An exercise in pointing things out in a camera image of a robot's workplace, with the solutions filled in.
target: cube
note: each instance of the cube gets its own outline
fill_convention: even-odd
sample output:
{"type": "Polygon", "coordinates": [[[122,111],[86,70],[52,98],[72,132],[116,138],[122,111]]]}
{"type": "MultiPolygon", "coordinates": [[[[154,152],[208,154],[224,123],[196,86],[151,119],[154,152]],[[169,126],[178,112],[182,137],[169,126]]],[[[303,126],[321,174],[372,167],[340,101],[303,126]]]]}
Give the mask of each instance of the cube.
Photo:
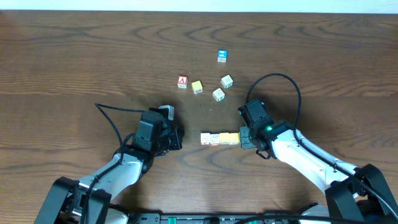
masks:
{"type": "Polygon", "coordinates": [[[210,144],[210,133],[200,133],[200,144],[202,145],[210,144]]]}
{"type": "Polygon", "coordinates": [[[220,134],[211,134],[210,135],[210,145],[218,146],[220,144],[220,134]]]}
{"type": "Polygon", "coordinates": [[[200,81],[196,81],[192,83],[192,90],[194,94],[198,94],[203,92],[203,86],[200,81]]]}
{"type": "Polygon", "coordinates": [[[231,87],[233,85],[233,83],[234,83],[234,80],[232,80],[230,75],[227,75],[221,79],[221,84],[223,85],[223,87],[225,89],[231,87]]]}
{"type": "Polygon", "coordinates": [[[217,102],[220,102],[225,97],[225,93],[222,91],[221,88],[216,89],[213,92],[213,97],[216,99],[217,102]]]}
{"type": "Polygon", "coordinates": [[[230,133],[229,134],[229,144],[239,144],[239,133],[230,133]]]}
{"type": "Polygon", "coordinates": [[[229,144],[229,133],[220,133],[220,144],[229,144]]]}
{"type": "Polygon", "coordinates": [[[218,50],[218,62],[226,62],[226,58],[228,56],[227,50],[218,50]]]}
{"type": "Polygon", "coordinates": [[[183,75],[178,76],[177,86],[179,88],[187,88],[187,84],[188,84],[188,77],[183,75]]]}

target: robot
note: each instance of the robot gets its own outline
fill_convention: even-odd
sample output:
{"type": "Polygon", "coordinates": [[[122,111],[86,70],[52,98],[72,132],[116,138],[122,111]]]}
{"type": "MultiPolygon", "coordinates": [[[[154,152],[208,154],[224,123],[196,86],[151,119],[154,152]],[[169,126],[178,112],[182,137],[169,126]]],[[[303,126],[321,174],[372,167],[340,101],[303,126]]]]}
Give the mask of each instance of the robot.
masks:
{"type": "Polygon", "coordinates": [[[35,223],[107,223],[107,224],[288,224],[288,223],[398,223],[398,205],[381,171],[371,164],[358,167],[344,162],[314,143],[297,129],[301,94],[288,76],[273,73],[260,78],[251,87],[246,104],[238,111],[245,126],[239,130],[242,149],[257,149],[263,159],[278,159],[297,169],[324,194],[327,207],[313,204],[298,213],[250,215],[165,215],[126,213],[110,201],[123,189],[135,184],[149,171],[154,159],[182,148],[184,130],[171,126],[172,106],[148,111],[125,110],[96,105],[115,129],[120,148],[113,159],[96,172],[79,180],[57,179],[35,223]],[[262,79],[280,76],[290,80],[298,93],[294,124],[275,122],[259,100],[248,102],[250,92],[262,79]],[[118,130],[101,109],[141,112],[137,133],[121,140],[118,130]],[[355,201],[356,197],[366,200],[355,201]]]}

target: blue block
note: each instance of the blue block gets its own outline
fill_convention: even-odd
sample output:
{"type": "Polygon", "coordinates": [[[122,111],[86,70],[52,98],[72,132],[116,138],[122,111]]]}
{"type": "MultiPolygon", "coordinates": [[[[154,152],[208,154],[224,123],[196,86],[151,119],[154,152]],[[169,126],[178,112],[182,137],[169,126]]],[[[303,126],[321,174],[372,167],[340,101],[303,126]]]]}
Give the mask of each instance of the blue block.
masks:
{"type": "Polygon", "coordinates": [[[228,51],[227,50],[218,50],[218,57],[219,58],[227,58],[228,51]]]}

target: white wall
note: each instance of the white wall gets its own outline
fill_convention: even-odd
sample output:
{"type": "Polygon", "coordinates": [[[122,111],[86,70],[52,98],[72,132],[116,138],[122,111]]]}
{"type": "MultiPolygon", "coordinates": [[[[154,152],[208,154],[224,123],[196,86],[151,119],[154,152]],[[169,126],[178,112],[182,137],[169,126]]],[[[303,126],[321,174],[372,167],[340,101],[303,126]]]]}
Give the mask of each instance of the white wall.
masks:
{"type": "Polygon", "coordinates": [[[398,0],[0,0],[0,9],[398,13],[398,0]]]}

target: wire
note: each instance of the wire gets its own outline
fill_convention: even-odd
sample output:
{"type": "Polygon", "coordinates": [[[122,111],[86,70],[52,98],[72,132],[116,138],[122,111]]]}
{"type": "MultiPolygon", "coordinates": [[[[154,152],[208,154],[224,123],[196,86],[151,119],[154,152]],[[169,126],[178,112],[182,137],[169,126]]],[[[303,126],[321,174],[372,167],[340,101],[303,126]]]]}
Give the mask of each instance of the wire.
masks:
{"type": "Polygon", "coordinates": [[[396,211],[394,211],[394,209],[391,207],[391,205],[389,205],[387,203],[387,200],[381,196],[381,194],[377,191],[374,190],[372,187],[368,186],[367,184],[365,184],[364,182],[362,182],[361,180],[357,179],[353,174],[350,174],[348,171],[340,168],[337,163],[332,163],[330,161],[328,161],[327,159],[323,158],[322,156],[318,155],[317,153],[313,152],[311,149],[309,149],[303,142],[301,139],[299,139],[299,137],[297,136],[297,121],[299,120],[299,116],[300,116],[300,110],[301,110],[301,92],[300,92],[300,88],[299,86],[294,82],[293,79],[291,79],[290,77],[288,77],[287,75],[281,74],[281,73],[271,73],[268,75],[264,75],[263,77],[259,78],[256,82],[253,83],[253,85],[250,87],[249,91],[248,91],[248,95],[246,97],[246,103],[249,103],[249,97],[251,92],[253,91],[254,87],[263,79],[267,78],[267,77],[271,77],[271,76],[279,76],[279,77],[284,77],[286,79],[288,79],[295,87],[296,91],[297,91],[297,95],[298,95],[298,106],[297,106],[297,112],[296,112],[296,119],[294,121],[294,126],[293,126],[293,135],[295,140],[300,144],[300,146],[302,146],[307,152],[309,152],[310,154],[312,154],[313,156],[315,156],[316,158],[318,158],[319,160],[321,160],[322,162],[328,164],[329,166],[333,167],[335,170],[342,172],[344,175],[347,175],[348,178],[350,178],[351,180],[353,180],[354,182],[356,182],[357,184],[359,184],[360,186],[362,186],[365,190],[367,190],[368,192],[370,192],[372,195],[374,195],[377,199],[379,199],[392,213],[392,215],[394,216],[394,218],[396,220],[398,220],[398,215],[396,213],[396,211]]]}
{"type": "Polygon", "coordinates": [[[116,125],[114,125],[114,123],[111,120],[111,118],[105,113],[104,110],[102,110],[101,107],[112,109],[112,110],[118,110],[118,111],[138,112],[138,113],[144,112],[144,110],[130,110],[130,109],[124,109],[124,108],[116,108],[116,107],[113,107],[113,106],[106,106],[106,105],[102,105],[102,104],[99,104],[99,103],[95,103],[95,106],[104,115],[104,117],[109,121],[109,123],[111,124],[112,128],[114,129],[114,132],[116,133],[116,135],[118,137],[118,140],[119,140],[119,143],[120,143],[120,159],[115,164],[111,165],[106,170],[102,171],[100,174],[98,174],[98,175],[96,175],[94,177],[93,181],[91,182],[90,186],[88,187],[88,190],[86,191],[86,198],[85,198],[85,202],[83,204],[83,209],[81,211],[81,217],[80,217],[80,223],[81,224],[84,224],[84,222],[85,222],[85,218],[86,218],[86,214],[87,214],[87,208],[88,208],[88,199],[90,198],[90,194],[91,194],[91,191],[94,188],[94,185],[96,183],[98,183],[98,181],[100,180],[101,177],[103,177],[109,171],[113,170],[118,165],[122,164],[123,156],[124,156],[124,153],[126,151],[126,147],[125,146],[126,146],[127,142],[131,139],[131,137],[134,135],[134,133],[127,135],[124,138],[124,141],[122,142],[122,137],[120,136],[120,132],[119,132],[118,128],[116,127],[116,125]]]}
{"type": "Polygon", "coordinates": [[[245,224],[253,221],[264,221],[264,220],[309,220],[309,221],[318,221],[318,222],[332,222],[332,223],[340,223],[340,224],[364,224],[365,222],[360,222],[356,220],[347,220],[342,218],[331,218],[331,217],[318,217],[318,216],[307,216],[307,215],[260,215],[251,218],[245,218],[244,220],[240,220],[235,224],[245,224]]]}

